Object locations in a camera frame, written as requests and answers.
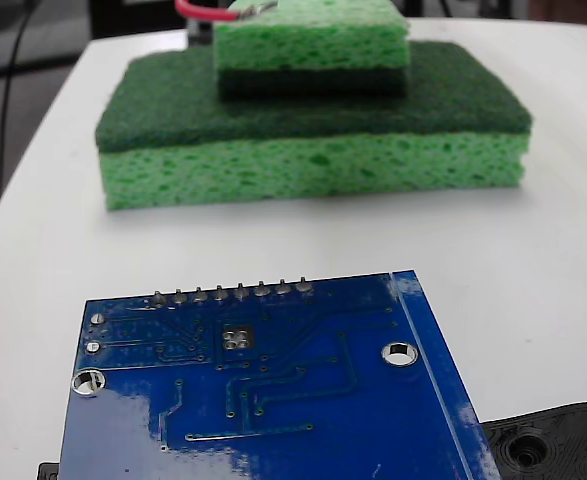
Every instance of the red wire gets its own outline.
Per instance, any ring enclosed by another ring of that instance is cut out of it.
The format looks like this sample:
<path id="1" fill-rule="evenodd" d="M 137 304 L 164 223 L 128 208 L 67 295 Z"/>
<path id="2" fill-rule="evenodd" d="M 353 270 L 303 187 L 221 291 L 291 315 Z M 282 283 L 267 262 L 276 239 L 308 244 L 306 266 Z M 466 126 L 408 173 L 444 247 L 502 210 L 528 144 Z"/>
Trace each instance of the red wire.
<path id="1" fill-rule="evenodd" d="M 240 16 L 236 10 L 191 5 L 188 0 L 175 0 L 175 10 L 184 18 L 196 18 L 204 22 L 234 22 Z"/>

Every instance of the blue circuit board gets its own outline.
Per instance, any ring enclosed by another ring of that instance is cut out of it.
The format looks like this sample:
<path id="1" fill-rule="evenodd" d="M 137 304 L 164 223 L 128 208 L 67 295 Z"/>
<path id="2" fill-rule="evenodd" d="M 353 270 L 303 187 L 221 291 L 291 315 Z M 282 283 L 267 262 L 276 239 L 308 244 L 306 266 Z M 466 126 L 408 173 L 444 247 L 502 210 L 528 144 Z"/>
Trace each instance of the blue circuit board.
<path id="1" fill-rule="evenodd" d="M 499 479 L 413 272 L 86 304 L 60 480 Z"/>

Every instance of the white table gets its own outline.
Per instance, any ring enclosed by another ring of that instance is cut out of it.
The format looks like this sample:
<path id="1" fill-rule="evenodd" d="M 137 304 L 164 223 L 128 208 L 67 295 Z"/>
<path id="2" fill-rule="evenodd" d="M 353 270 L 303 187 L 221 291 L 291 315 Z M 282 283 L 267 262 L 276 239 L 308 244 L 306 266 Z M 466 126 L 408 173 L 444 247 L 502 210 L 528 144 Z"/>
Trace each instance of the white table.
<path id="1" fill-rule="evenodd" d="M 413 22 L 467 47 L 535 116 L 514 190 L 107 213 L 95 126 L 133 57 L 94 42 L 0 204 L 0 479 L 57 461 L 84 301 L 415 269 L 481 421 L 587 401 L 587 27 Z"/>

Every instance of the green sponge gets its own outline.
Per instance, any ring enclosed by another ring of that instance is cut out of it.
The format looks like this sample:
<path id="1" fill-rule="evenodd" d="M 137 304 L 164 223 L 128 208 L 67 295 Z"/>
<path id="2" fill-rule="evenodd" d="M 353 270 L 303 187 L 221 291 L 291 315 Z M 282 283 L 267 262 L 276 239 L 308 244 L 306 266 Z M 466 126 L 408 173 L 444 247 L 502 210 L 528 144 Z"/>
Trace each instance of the green sponge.
<path id="1" fill-rule="evenodd" d="M 401 96 L 407 33 L 390 0 L 280 0 L 264 15 L 215 25 L 218 88 L 225 98 Z"/>
<path id="2" fill-rule="evenodd" d="M 461 47 L 411 48 L 405 99 L 223 103 L 210 48 L 134 62 L 96 132 L 107 206 L 517 185 L 528 112 Z"/>
<path id="3" fill-rule="evenodd" d="M 254 3 L 238 0 L 233 8 Z M 216 69 L 401 68 L 407 33 L 389 0 L 279 0 L 263 15 L 215 25 Z"/>

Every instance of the wire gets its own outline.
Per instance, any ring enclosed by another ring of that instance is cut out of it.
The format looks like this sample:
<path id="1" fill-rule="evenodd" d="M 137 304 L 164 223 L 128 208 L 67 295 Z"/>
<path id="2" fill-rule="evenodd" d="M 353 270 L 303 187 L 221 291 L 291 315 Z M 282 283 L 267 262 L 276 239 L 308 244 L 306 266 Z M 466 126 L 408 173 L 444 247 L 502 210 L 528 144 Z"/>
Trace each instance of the wire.
<path id="1" fill-rule="evenodd" d="M 227 10 L 225 8 L 199 7 L 189 0 L 175 0 L 175 10 L 184 18 L 195 18 L 203 22 L 236 22 L 277 7 L 277 1 L 271 1 L 259 7 L 250 6 L 245 10 Z"/>
<path id="2" fill-rule="evenodd" d="M 451 7 L 449 7 L 449 2 L 446 0 L 440 0 L 440 6 L 442 7 L 442 11 L 444 12 L 445 17 L 453 17 L 453 14 L 451 13 Z"/>
<path id="3" fill-rule="evenodd" d="M 15 70 L 15 62 L 17 61 L 17 53 L 20 49 L 20 42 L 22 36 L 26 30 L 26 26 L 29 23 L 31 15 L 35 11 L 35 4 L 27 2 L 26 11 L 22 17 L 22 21 L 17 30 L 15 36 L 15 42 L 13 42 L 13 51 L 11 52 L 11 58 L 9 65 L 6 70 L 6 81 L 4 82 L 4 93 L 2 95 L 2 111 L 0 113 L 0 198 L 2 197 L 2 191 L 4 190 L 4 164 L 6 156 L 6 122 L 8 117 L 9 109 L 9 97 L 11 96 L 11 80 L 13 79 L 13 72 Z"/>
<path id="4" fill-rule="evenodd" d="M 185 18 L 197 18 L 203 22 L 234 22 L 240 16 L 238 10 L 198 7 L 191 5 L 188 0 L 175 0 L 175 10 Z"/>

